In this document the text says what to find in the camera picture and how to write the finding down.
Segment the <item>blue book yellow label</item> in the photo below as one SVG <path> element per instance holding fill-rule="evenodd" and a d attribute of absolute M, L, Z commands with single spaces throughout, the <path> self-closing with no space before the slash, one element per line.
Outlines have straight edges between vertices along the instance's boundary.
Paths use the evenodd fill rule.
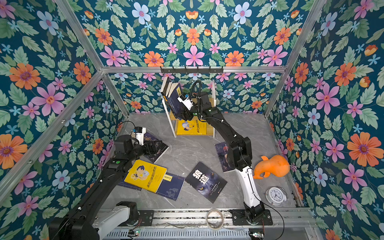
<path fill-rule="evenodd" d="M 178 119 L 178 113 L 180 112 L 181 103 L 178 101 L 178 97 L 182 95 L 182 89 L 179 83 L 172 83 L 170 92 L 168 93 L 168 99 L 172 104 L 174 110 L 174 116 Z"/>
<path fill-rule="evenodd" d="M 181 88 L 179 83 L 172 83 L 167 80 L 165 83 L 165 95 L 167 99 L 167 103 L 169 104 L 175 118 L 180 119 L 178 116 L 181 113 L 181 103 L 178 98 L 181 95 Z"/>

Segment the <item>yellow cartoon cover book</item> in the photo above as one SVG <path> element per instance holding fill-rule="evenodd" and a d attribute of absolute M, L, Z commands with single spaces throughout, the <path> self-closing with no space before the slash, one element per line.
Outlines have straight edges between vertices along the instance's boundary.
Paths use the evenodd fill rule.
<path fill-rule="evenodd" d="M 167 168 L 136 160 L 128 171 L 124 182 L 142 188 L 152 193 L 156 193 L 167 173 Z"/>

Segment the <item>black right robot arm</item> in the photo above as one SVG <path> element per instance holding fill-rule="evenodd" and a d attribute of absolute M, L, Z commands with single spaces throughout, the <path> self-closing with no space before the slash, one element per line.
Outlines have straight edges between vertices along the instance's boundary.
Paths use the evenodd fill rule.
<path fill-rule="evenodd" d="M 213 107 L 208 94 L 196 96 L 182 94 L 177 100 L 183 106 L 176 117 L 190 121 L 193 117 L 207 122 L 219 132 L 228 146 L 227 160 L 235 167 L 244 194 L 245 217 L 251 225 L 256 224 L 262 217 L 265 206 L 259 196 L 253 179 L 252 144 L 248 137 L 243 137 L 225 120 L 217 107 Z"/>

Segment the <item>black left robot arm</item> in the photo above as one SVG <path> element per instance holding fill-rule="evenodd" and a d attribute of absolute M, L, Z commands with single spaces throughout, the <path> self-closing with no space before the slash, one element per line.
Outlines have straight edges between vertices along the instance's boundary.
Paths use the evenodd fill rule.
<path fill-rule="evenodd" d="M 115 186 L 123 180 L 133 161 L 144 155 L 154 155 L 162 141 L 140 144 L 130 135 L 115 141 L 115 153 L 104 166 L 100 176 L 85 196 L 64 217 L 55 217 L 49 224 L 51 240 L 100 240 L 100 229 L 94 228 L 97 213 Z"/>

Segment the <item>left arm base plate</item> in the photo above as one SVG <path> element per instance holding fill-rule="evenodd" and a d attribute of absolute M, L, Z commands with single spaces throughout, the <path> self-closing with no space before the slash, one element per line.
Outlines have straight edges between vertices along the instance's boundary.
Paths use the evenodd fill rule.
<path fill-rule="evenodd" d="M 137 217 L 129 218 L 127 221 L 121 223 L 119 227 L 148 227 L 152 226 L 154 220 L 153 210 L 139 210 Z"/>

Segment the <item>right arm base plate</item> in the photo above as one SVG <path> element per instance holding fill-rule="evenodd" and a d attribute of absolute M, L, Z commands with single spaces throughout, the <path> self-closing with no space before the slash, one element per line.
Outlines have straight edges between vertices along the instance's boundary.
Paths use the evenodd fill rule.
<path fill-rule="evenodd" d="M 255 221 L 249 222 L 246 218 L 246 211 L 244 209 L 231 209 L 229 212 L 232 214 L 232 222 L 234 226 L 271 226 L 273 220 L 269 210 L 265 210 L 259 215 Z"/>

